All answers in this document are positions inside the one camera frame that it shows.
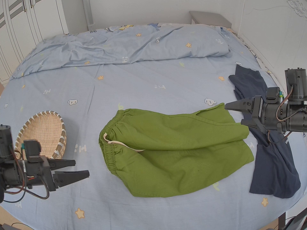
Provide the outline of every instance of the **white drawstring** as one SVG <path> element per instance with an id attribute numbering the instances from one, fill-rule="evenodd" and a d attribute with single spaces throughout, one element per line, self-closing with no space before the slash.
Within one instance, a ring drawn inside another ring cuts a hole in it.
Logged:
<path id="1" fill-rule="evenodd" d="M 117 140 L 107 140 L 107 139 L 106 139 L 106 136 L 107 136 L 107 135 L 108 135 L 107 133 L 104 133 L 103 138 L 104 138 L 104 140 L 105 140 L 108 144 L 113 144 L 113 143 L 115 143 L 115 144 L 123 145 L 123 146 L 125 146 L 126 148 L 130 148 L 130 147 L 128 147 L 127 145 L 125 145 L 124 143 L 122 143 L 122 142 L 120 142 L 120 141 L 117 141 Z M 138 149 L 133 149 L 133 148 L 130 148 L 130 149 L 132 149 L 132 150 L 134 150 L 134 151 L 145 151 L 145 149 L 144 149 L 144 150 L 138 150 Z"/>

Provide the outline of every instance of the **bed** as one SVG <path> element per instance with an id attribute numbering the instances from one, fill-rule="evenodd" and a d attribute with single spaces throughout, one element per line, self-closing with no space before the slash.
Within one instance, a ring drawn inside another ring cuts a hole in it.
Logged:
<path id="1" fill-rule="evenodd" d="M 76 160 L 76 166 L 68 170 L 89 170 L 90 177 L 58 189 L 48 200 L 26 195 L 20 203 L 1 206 L 34 229 L 76 230 L 257 230 L 291 208 L 307 188 L 307 149 L 301 133 L 289 136 L 301 187 L 288 199 L 249 193 L 254 162 L 191 194 L 133 197 L 108 171 L 98 144 L 100 131 L 118 109 L 178 114 L 235 101 L 228 76 L 235 73 L 237 64 L 259 71 L 268 87 L 284 87 L 283 69 L 304 67 L 306 42 L 304 30 L 295 30 L 302 41 L 292 64 L 285 61 L 291 30 L 286 22 L 297 20 L 294 25 L 305 28 L 305 10 L 288 0 L 240 0 L 238 14 L 233 26 L 238 36 L 219 26 L 158 23 L 57 36 L 39 44 L 14 72 L 0 98 L 0 123 L 12 127 L 15 139 L 32 115 L 58 112 L 67 131 L 63 159 Z M 274 30 L 278 36 L 267 37 Z M 215 44 L 208 45 L 206 40 Z M 165 50 L 157 50 L 160 44 Z M 241 113 L 230 113 L 236 122 L 241 121 Z M 244 141 L 255 156 L 257 140 L 250 133 Z M 41 186 L 33 191 L 45 194 Z"/>

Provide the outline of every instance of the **clothing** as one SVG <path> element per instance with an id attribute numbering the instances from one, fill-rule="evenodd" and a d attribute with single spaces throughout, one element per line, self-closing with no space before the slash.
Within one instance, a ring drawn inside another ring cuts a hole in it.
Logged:
<path id="1" fill-rule="evenodd" d="M 99 144 L 108 169 L 132 195 L 171 197 L 212 185 L 253 161 L 242 140 L 248 133 L 224 103 L 178 115 L 126 109 L 103 128 Z"/>
<path id="2" fill-rule="evenodd" d="M 253 98 L 261 95 L 266 99 L 267 85 L 259 71 L 237 65 L 236 74 L 229 76 L 235 85 L 235 94 L 238 100 Z M 243 113 L 245 119 L 251 119 L 250 113 Z M 255 170 L 251 183 L 250 193 L 268 194 L 280 198 L 290 198 L 301 187 L 299 175 L 296 171 L 288 139 L 277 131 L 270 132 L 270 140 L 278 142 L 272 144 L 267 140 L 267 134 L 260 130 L 249 130 L 258 140 Z"/>

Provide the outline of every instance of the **white headboard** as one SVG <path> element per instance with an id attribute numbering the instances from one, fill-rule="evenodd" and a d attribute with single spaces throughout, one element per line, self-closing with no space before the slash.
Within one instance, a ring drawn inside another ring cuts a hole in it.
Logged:
<path id="1" fill-rule="evenodd" d="M 232 29 L 284 90 L 284 70 L 307 67 L 307 0 L 240 0 Z"/>

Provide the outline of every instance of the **basket rim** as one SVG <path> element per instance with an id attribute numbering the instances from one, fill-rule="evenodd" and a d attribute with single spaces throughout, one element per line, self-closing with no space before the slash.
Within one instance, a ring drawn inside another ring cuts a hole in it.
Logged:
<path id="1" fill-rule="evenodd" d="M 65 140 L 66 140 L 66 128 L 65 128 L 65 124 L 64 124 L 64 120 L 63 118 L 60 116 L 60 114 L 58 114 L 57 112 L 55 111 L 44 111 L 44 112 L 40 112 L 40 113 L 37 113 L 35 115 L 33 115 L 32 117 L 30 117 L 26 123 L 22 126 L 22 128 L 20 129 L 18 135 L 17 135 L 17 139 L 15 141 L 15 147 L 14 149 L 18 149 L 18 144 L 21 140 L 21 137 L 23 137 L 23 133 L 24 131 L 28 128 L 28 125 L 31 124 L 31 120 L 35 120 L 36 118 L 39 118 L 40 116 L 43 116 L 43 115 L 55 115 L 57 116 L 60 121 L 62 122 L 62 132 L 61 132 L 61 136 L 60 136 L 60 139 L 59 139 L 59 142 L 58 142 L 58 145 L 56 146 L 56 149 L 54 150 L 51 158 L 52 159 L 56 159 L 58 156 L 59 156 L 59 152 L 61 151 L 61 149 L 63 149 L 63 146 L 64 146 L 64 143 L 65 143 Z"/>

